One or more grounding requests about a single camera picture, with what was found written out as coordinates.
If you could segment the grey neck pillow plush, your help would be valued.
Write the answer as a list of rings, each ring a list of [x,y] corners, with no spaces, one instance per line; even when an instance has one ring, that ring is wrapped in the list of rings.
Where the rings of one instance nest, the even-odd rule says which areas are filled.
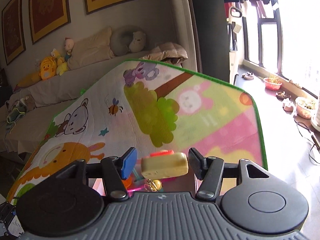
[[[112,33],[110,47],[116,56],[138,53],[146,47],[146,33],[134,25],[120,27]]]

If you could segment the grey sofa bed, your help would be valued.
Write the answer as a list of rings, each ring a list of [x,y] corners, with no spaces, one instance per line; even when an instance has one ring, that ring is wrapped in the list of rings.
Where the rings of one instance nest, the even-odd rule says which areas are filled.
[[[77,99],[82,89],[88,89],[124,60],[137,59],[148,53],[141,51],[127,54],[69,70],[62,76],[56,75],[12,94],[9,101],[1,107],[1,152],[33,153],[44,137],[53,116]],[[25,96],[33,98],[35,109],[18,120],[9,131],[6,129],[8,110]]]

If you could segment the colourful cartoon play mat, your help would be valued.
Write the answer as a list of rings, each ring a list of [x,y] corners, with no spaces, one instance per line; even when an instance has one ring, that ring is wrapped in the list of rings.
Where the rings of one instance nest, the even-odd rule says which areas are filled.
[[[11,187],[14,204],[32,186],[77,159],[97,163],[135,147],[266,167],[260,118],[252,97],[224,81],[156,61],[127,60],[53,117]]]

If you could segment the yellow cheese block toy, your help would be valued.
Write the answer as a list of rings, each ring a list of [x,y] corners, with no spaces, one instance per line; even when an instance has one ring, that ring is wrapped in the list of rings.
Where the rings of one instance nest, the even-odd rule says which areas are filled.
[[[142,176],[146,179],[167,179],[186,175],[188,159],[181,152],[161,152],[141,159]]]

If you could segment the red plant bowl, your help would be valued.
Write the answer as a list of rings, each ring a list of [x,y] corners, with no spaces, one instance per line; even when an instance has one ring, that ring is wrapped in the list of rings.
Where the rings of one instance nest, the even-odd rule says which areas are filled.
[[[281,88],[282,82],[278,78],[265,77],[263,79],[265,88],[272,91],[278,91]]]

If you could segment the yellow duck plush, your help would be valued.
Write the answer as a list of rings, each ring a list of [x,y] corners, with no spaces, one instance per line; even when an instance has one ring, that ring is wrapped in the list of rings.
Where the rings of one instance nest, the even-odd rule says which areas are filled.
[[[17,84],[17,87],[26,88],[40,81],[48,80],[56,75],[56,68],[57,64],[55,59],[52,56],[45,57],[40,62],[40,70],[38,72],[28,74]]]

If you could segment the small doll plush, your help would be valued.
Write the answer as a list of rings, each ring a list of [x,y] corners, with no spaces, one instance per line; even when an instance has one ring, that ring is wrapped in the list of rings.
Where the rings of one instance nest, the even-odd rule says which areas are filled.
[[[65,45],[64,45],[64,48],[66,51],[65,61],[68,61],[71,58],[74,44],[75,42],[73,41],[73,39],[68,37],[65,38]]]

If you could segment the beige pillow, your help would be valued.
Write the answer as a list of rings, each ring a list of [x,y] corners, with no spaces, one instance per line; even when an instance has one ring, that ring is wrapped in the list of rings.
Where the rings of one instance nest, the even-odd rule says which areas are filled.
[[[111,27],[106,27],[96,34],[76,42],[72,55],[68,59],[68,68],[75,70],[116,57],[110,46],[111,36]]]

